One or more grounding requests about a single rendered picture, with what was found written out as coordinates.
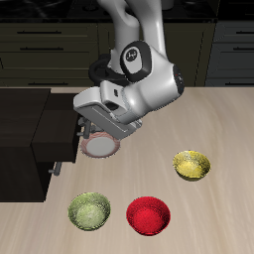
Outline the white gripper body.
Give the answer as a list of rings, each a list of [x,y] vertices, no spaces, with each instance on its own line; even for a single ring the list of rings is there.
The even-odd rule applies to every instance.
[[[118,122],[111,111],[102,104],[99,87],[91,87],[77,94],[73,98],[73,109],[118,140],[130,136],[142,126],[141,120],[127,125]]]

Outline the dark wooden drawer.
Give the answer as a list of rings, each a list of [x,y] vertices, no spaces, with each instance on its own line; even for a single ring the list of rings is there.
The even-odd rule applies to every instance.
[[[74,93],[51,93],[32,141],[38,162],[75,162],[80,131]]]

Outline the dark wooden cabinet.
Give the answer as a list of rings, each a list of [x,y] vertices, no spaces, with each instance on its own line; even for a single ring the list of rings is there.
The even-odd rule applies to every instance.
[[[53,162],[38,162],[32,147],[51,91],[0,88],[0,202],[44,202]]]

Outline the white plate with pink rim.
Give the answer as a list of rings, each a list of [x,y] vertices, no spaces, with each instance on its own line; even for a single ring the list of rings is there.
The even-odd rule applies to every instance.
[[[80,143],[82,154],[93,159],[105,159],[120,149],[120,141],[106,132],[95,132]]]

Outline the dark olive kitchen cupboard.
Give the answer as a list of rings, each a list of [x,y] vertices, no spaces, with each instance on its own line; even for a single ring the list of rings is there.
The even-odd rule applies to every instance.
[[[212,23],[164,25],[167,54],[186,86],[203,86]],[[110,23],[1,23],[0,86],[91,86],[88,69],[115,46]]]

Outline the green bowl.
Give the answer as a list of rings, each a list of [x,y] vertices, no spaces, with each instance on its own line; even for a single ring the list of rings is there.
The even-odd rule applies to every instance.
[[[106,196],[98,192],[86,192],[75,197],[68,209],[69,221],[84,231],[94,231],[105,224],[111,213]]]

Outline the yellow bowl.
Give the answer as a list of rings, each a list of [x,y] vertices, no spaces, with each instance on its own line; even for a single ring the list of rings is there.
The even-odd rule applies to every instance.
[[[173,167],[184,180],[196,182],[204,178],[211,169],[209,159],[197,151],[182,151],[173,158]]]

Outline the red bowl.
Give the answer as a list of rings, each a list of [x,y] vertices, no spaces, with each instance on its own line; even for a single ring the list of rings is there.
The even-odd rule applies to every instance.
[[[128,205],[126,218],[129,225],[139,234],[154,236],[169,225],[171,212],[160,199],[141,196]]]

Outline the black kitchen countertop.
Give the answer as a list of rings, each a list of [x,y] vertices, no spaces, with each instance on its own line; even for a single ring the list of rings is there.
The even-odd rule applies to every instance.
[[[165,23],[254,21],[254,0],[174,0]],[[111,23],[96,0],[0,0],[0,23]]]

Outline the dark grey kitchen cupboard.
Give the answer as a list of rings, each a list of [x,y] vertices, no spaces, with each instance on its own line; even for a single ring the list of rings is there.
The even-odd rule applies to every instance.
[[[254,86],[254,21],[216,24],[205,86]]]

